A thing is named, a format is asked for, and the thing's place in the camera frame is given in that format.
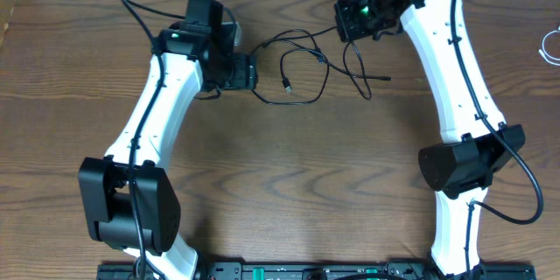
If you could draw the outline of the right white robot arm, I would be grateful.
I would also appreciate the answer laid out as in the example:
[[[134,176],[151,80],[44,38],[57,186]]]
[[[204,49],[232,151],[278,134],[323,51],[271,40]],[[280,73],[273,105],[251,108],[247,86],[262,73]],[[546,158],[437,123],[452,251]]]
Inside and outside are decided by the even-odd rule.
[[[442,276],[478,269],[480,202],[494,174],[519,150],[525,135],[507,125],[482,78],[471,47],[461,0],[339,0],[339,37],[375,40],[396,27],[406,32],[422,62],[437,107],[441,142],[421,149],[418,163],[437,205],[430,258]]]

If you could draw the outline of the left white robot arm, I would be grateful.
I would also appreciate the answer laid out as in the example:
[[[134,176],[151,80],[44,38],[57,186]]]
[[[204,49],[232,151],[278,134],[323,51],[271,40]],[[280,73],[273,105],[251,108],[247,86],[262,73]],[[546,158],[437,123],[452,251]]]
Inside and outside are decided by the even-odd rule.
[[[256,87],[254,57],[238,53],[235,20],[216,0],[188,0],[185,15],[150,35],[148,80],[122,133],[78,171],[89,236],[135,261],[103,264],[100,279],[196,279],[198,253],[179,234],[181,207],[166,171],[186,111],[198,93]]]

